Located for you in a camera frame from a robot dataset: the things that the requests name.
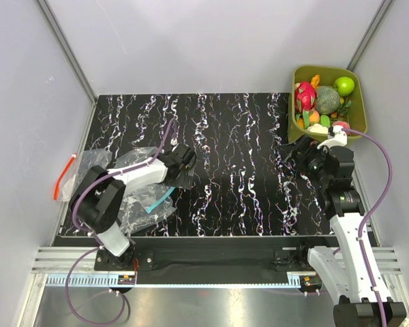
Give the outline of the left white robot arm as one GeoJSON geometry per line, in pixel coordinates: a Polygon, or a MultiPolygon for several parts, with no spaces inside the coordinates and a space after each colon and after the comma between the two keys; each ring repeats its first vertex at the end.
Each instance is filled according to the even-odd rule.
{"type": "Polygon", "coordinates": [[[144,161],[125,168],[93,166],[71,197],[73,222],[82,223],[99,242],[103,262],[125,270],[134,262],[134,246],[120,228],[123,197],[149,185],[190,188],[195,163],[195,151],[178,144],[165,153],[158,149],[144,161]]]}

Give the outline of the clear bag teal zipper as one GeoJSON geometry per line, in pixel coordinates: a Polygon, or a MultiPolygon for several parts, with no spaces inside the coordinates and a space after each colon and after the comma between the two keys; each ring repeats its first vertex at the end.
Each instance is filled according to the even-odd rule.
{"type": "Polygon", "coordinates": [[[155,147],[137,148],[117,159],[115,168],[131,172],[119,177],[126,188],[119,209],[118,219],[122,233],[131,236],[155,225],[173,214],[171,199],[174,187],[162,183],[166,176],[163,162],[153,159],[155,147]]]}

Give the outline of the red dragon fruit toy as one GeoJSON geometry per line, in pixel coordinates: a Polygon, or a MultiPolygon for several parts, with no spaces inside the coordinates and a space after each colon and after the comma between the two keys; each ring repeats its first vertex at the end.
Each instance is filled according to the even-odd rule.
{"type": "Polygon", "coordinates": [[[294,92],[294,97],[298,112],[310,112],[316,105],[317,92],[309,82],[301,82],[294,92]]]}

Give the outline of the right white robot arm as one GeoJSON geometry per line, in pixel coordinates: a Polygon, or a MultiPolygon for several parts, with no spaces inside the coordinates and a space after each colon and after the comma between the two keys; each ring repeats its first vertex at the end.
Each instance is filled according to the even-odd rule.
{"type": "Polygon", "coordinates": [[[369,242],[365,209],[353,187],[354,153],[346,134],[319,142],[301,136],[290,154],[295,170],[318,181],[324,213],[338,241],[342,260],[328,246],[304,247],[296,262],[314,269],[333,300],[336,326],[400,326],[404,303],[393,300],[369,242]]]}

